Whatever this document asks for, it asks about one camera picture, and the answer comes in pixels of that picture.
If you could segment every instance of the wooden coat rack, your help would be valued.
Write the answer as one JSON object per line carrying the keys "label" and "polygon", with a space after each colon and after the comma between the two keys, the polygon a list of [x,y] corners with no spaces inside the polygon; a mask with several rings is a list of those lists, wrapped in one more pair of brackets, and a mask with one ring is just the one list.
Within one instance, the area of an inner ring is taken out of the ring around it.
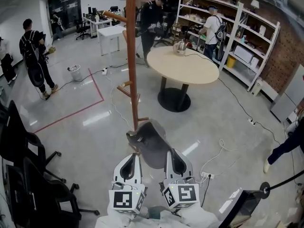
{"label": "wooden coat rack", "polygon": [[[135,67],[135,0],[126,0],[126,14],[127,18],[119,16],[117,14],[104,11],[103,15],[110,18],[119,20],[126,23],[127,30],[123,31],[123,36],[127,42],[128,51],[128,67],[129,67],[129,81],[124,82],[117,89],[123,92],[126,96],[131,98],[132,103],[132,114],[133,114],[133,124],[134,130],[137,130],[138,122],[148,120],[148,117],[138,118],[138,102],[140,99],[140,94],[137,93],[136,88],[136,67]],[[125,87],[130,86],[130,92],[128,92]]]}

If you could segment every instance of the red floor marking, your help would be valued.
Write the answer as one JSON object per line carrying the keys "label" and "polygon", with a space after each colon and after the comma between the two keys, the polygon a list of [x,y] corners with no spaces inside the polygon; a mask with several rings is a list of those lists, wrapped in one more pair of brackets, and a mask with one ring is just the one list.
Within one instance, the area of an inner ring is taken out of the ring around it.
{"label": "red floor marking", "polygon": [[94,106],[94,105],[96,105],[96,104],[98,104],[98,103],[103,102],[103,101],[104,101],[104,98],[103,98],[102,94],[100,93],[100,90],[99,90],[99,88],[98,88],[98,86],[97,86],[97,84],[96,84],[96,82],[95,82],[95,80],[94,80],[94,78],[93,78],[93,75],[91,75],[91,77],[92,77],[92,80],[93,80],[93,82],[94,82],[94,84],[95,84],[95,87],[96,87],[96,89],[97,89],[97,91],[98,91],[98,93],[99,93],[99,95],[100,95],[100,97],[101,97],[101,99],[102,99],[101,101],[98,101],[98,102],[96,102],[96,103],[94,103],[94,104],[91,104],[91,105],[89,105],[89,106],[87,106],[87,107],[85,107],[85,108],[83,108],[83,109],[81,109],[81,110],[79,110],[79,111],[77,111],[77,112],[74,112],[74,113],[72,113],[72,114],[70,114],[70,115],[67,115],[67,116],[65,116],[65,117],[63,117],[63,118],[60,118],[59,120],[54,121],[53,123],[50,123],[49,125],[46,125],[45,127],[43,127],[43,128],[41,128],[41,129],[35,131],[34,133],[38,133],[38,132],[40,132],[41,130],[46,129],[46,128],[48,128],[48,127],[51,126],[51,125],[54,125],[54,124],[56,124],[56,123],[58,123],[58,122],[60,122],[60,121],[62,121],[62,120],[64,120],[64,119],[66,119],[66,118],[68,118],[68,117],[71,117],[71,116],[73,116],[73,115],[75,115],[75,114],[77,114],[77,113],[80,113],[80,112],[82,112],[82,111],[84,111],[84,110],[86,110],[86,109],[88,109],[88,108],[90,108],[90,107],[92,107],[92,106]]}

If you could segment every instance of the round table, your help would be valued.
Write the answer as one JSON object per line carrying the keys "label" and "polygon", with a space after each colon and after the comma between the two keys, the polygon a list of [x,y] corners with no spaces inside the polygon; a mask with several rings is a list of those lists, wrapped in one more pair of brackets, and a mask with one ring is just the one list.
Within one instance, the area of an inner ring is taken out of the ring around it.
{"label": "round table", "polygon": [[[190,84],[208,84],[219,77],[219,69],[212,61],[188,48],[185,56],[178,56],[172,47],[158,47],[149,52],[147,61],[162,75],[158,102],[171,112],[183,112],[190,107],[191,100],[186,94]],[[182,88],[166,88],[167,78],[183,83]]]}

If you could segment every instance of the white table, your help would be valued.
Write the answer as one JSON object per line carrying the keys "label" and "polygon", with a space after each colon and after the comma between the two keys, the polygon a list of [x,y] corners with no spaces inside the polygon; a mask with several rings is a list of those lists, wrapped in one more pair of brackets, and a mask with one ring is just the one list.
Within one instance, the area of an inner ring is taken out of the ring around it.
{"label": "white table", "polygon": [[97,34],[100,34],[98,36],[100,53],[102,56],[108,54],[110,67],[113,65],[111,56],[111,41],[112,39],[117,38],[117,51],[119,51],[119,36],[123,33],[124,30],[126,30],[126,28],[119,25],[100,28],[97,30]]}
{"label": "white table", "polygon": [[112,20],[111,19],[107,19],[107,20],[102,20],[102,21],[98,21],[98,22],[94,22],[90,19],[87,19],[85,17],[82,17],[84,20],[90,22],[90,29],[91,29],[91,38],[93,37],[93,28],[92,28],[92,24],[96,26],[96,31],[98,30],[98,25],[102,25],[102,24],[106,24],[106,23],[110,23],[110,26],[112,26]]}
{"label": "white table", "polygon": [[[211,60],[188,48],[185,56],[178,56],[172,46],[158,47],[149,52],[147,61],[162,75],[158,102],[171,112],[183,112],[190,107],[191,100],[186,94],[189,85],[209,84],[219,77],[219,69]],[[166,88],[167,78],[182,83],[181,90]]]}

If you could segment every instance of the table lamp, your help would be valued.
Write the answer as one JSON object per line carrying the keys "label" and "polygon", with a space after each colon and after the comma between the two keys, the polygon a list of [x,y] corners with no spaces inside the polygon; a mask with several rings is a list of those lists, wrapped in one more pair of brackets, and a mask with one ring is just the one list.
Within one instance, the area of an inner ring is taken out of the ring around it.
{"label": "table lamp", "polygon": [[253,7],[253,11],[252,11],[253,13],[256,13],[256,9],[260,8],[259,2],[257,0],[252,0],[251,6]]}

